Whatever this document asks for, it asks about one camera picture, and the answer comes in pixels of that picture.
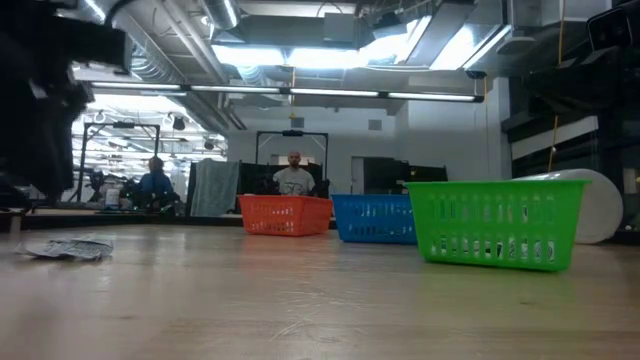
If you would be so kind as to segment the white packet blue print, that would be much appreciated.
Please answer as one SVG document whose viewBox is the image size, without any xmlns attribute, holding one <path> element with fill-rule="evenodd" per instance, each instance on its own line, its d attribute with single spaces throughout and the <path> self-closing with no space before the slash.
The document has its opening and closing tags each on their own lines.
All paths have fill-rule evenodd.
<svg viewBox="0 0 640 360">
<path fill-rule="evenodd" d="M 67 250 L 71 243 L 66 241 L 49 241 L 47 243 L 27 244 L 21 243 L 16 252 L 21 255 L 27 255 L 37 258 L 57 259 L 68 255 Z"/>
</svg>

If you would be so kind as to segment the orange plastic basket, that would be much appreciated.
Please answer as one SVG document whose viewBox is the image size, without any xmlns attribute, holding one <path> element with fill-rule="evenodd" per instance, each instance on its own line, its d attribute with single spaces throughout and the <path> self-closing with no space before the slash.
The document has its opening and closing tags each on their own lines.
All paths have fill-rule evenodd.
<svg viewBox="0 0 640 360">
<path fill-rule="evenodd" d="M 239 195 L 244 229 L 250 234 L 301 237 L 328 231 L 329 199 L 292 195 Z"/>
</svg>

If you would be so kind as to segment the blue plastic basket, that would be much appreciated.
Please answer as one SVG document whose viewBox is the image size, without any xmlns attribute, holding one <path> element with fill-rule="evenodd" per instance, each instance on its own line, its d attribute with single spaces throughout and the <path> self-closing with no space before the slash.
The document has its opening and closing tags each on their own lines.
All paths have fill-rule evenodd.
<svg viewBox="0 0 640 360">
<path fill-rule="evenodd" d="M 343 242 L 417 244 L 408 195 L 334 194 L 331 200 Z"/>
</svg>

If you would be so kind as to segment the silver ceiling duct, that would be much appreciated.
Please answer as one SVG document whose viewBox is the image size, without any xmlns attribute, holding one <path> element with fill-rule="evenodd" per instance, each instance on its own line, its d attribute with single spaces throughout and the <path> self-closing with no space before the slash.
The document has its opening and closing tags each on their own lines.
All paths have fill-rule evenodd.
<svg viewBox="0 0 640 360">
<path fill-rule="evenodd" d="M 118 27 L 132 38 L 134 53 L 141 59 L 134 59 L 133 73 L 143 81 L 152 84 L 187 84 L 185 75 L 175 66 L 158 44 L 143 29 L 140 23 L 129 14 L 127 7 L 138 0 L 117 0 L 107 12 L 105 25 Z M 185 96 L 172 96 L 180 105 L 194 114 L 196 121 L 206 130 L 226 134 L 230 129 L 242 127 L 232 114 L 218 105 L 218 100 L 207 100 L 202 95 L 188 91 Z"/>
</svg>

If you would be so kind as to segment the grey hanging cloth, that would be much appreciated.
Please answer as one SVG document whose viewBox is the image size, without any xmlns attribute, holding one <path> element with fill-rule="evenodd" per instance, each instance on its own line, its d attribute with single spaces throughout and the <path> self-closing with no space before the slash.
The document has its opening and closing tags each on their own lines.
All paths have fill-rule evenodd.
<svg viewBox="0 0 640 360">
<path fill-rule="evenodd" d="M 204 159 L 196 163 L 190 215 L 218 217 L 234 210 L 239 175 L 239 162 Z"/>
</svg>

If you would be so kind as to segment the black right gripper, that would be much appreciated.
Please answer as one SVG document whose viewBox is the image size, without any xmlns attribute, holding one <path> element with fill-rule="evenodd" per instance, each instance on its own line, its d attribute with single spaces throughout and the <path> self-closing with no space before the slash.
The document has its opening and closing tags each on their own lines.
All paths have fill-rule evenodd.
<svg viewBox="0 0 640 360">
<path fill-rule="evenodd" d="M 640 48 L 597 50 L 523 77 L 526 89 L 552 108 L 562 107 L 558 84 L 560 99 L 583 110 L 640 106 Z"/>
</svg>

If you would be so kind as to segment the black cabinet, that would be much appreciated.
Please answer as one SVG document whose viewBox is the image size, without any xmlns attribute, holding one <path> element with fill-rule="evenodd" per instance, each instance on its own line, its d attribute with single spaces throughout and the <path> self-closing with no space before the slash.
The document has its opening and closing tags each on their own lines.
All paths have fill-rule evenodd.
<svg viewBox="0 0 640 360">
<path fill-rule="evenodd" d="M 445 166 L 411 165 L 393 158 L 363 159 L 363 192 L 365 194 L 402 194 L 407 182 L 446 182 Z"/>
</svg>

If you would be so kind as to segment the ceiling light strip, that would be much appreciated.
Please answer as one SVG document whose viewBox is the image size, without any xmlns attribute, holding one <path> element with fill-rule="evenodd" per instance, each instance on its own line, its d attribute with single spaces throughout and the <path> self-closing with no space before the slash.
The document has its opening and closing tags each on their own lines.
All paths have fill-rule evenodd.
<svg viewBox="0 0 640 360">
<path fill-rule="evenodd" d="M 434 101 L 434 102 L 463 102 L 482 103 L 484 96 L 480 95 L 460 95 L 444 93 L 409 93 L 409 92 L 388 92 L 388 99 L 408 100 L 408 101 Z"/>
<path fill-rule="evenodd" d="M 289 88 L 289 87 L 251 87 L 231 85 L 186 85 L 186 84 L 152 84 L 152 83 L 127 83 L 127 82 L 97 82 L 89 84 L 95 89 L 114 90 L 140 90 L 140 91 L 164 91 L 164 92 L 221 92 L 234 94 L 261 94 L 261 95 L 319 95 L 336 97 L 363 97 L 376 98 L 377 91 L 343 90 L 343 89 L 317 89 L 317 88 Z"/>
</svg>

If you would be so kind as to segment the green plastic basket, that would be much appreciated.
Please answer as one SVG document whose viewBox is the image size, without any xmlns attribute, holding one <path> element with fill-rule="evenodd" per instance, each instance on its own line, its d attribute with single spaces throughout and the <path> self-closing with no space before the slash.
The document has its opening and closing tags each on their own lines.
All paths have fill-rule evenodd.
<svg viewBox="0 0 640 360">
<path fill-rule="evenodd" d="M 428 262 L 565 271 L 588 180 L 410 182 L 418 249 Z"/>
</svg>

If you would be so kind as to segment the white wipes canister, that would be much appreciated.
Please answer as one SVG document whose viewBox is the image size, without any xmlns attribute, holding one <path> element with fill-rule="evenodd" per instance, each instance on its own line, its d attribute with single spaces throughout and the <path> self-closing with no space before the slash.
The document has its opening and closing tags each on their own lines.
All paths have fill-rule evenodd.
<svg viewBox="0 0 640 360">
<path fill-rule="evenodd" d="M 593 245 L 613 237 L 622 222 L 623 200 L 615 184 L 590 169 L 567 169 L 519 177 L 519 180 L 589 180 L 584 188 L 576 230 L 577 244 Z"/>
</svg>

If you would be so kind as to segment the black gantry frame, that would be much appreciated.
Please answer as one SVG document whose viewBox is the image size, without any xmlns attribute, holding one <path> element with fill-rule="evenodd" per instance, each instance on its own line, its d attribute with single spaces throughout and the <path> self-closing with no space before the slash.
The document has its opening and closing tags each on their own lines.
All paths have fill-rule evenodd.
<svg viewBox="0 0 640 360">
<path fill-rule="evenodd" d="M 155 124 L 139 124 L 133 121 L 115 121 L 115 122 L 85 122 L 83 124 L 82 146 L 80 151 L 80 165 L 78 175 L 78 185 L 74 194 L 70 197 L 70 200 L 75 199 L 77 202 L 81 201 L 82 189 L 84 188 L 84 175 L 87 172 L 85 169 L 87 145 L 90 140 L 99 134 L 101 130 L 106 127 L 113 127 L 116 129 L 134 129 L 134 128 L 151 128 L 155 130 L 155 136 L 152 137 L 154 141 L 153 155 L 157 156 L 160 145 L 160 126 Z"/>
<path fill-rule="evenodd" d="M 329 154 L 329 134 L 326 132 L 305 132 L 301 130 L 282 130 L 282 131 L 257 131 L 255 135 L 255 163 L 259 163 L 259 154 L 260 149 L 263 146 L 263 143 L 260 142 L 260 138 L 262 135 L 278 135 L 283 137 L 314 137 L 321 136 L 325 140 L 325 144 L 321 146 L 324 150 L 324 163 L 323 163 L 323 179 L 328 179 L 328 154 Z"/>
</svg>

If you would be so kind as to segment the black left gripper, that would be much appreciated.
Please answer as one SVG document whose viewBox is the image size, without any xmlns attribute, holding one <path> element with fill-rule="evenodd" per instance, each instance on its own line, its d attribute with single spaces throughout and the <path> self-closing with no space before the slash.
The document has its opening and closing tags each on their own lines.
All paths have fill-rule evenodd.
<svg viewBox="0 0 640 360">
<path fill-rule="evenodd" d="M 0 126 L 33 130 L 79 114 L 91 98 L 74 62 L 125 70 L 122 30 L 77 19 L 0 19 Z M 0 173 L 57 197 L 74 184 L 70 129 L 0 133 Z"/>
</svg>

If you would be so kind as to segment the person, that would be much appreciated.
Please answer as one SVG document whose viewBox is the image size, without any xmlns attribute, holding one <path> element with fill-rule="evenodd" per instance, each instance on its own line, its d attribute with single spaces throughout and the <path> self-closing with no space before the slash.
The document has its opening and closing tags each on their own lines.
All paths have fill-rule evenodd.
<svg viewBox="0 0 640 360">
<path fill-rule="evenodd" d="M 287 156 L 288 166 L 273 175 L 281 195 L 308 196 L 315 186 L 312 175 L 300 167 L 299 152 L 290 152 Z"/>
<path fill-rule="evenodd" d="M 149 171 L 136 185 L 133 205 L 147 212 L 161 212 L 180 199 L 170 178 L 164 172 L 164 161 L 157 156 L 148 161 Z"/>
</svg>

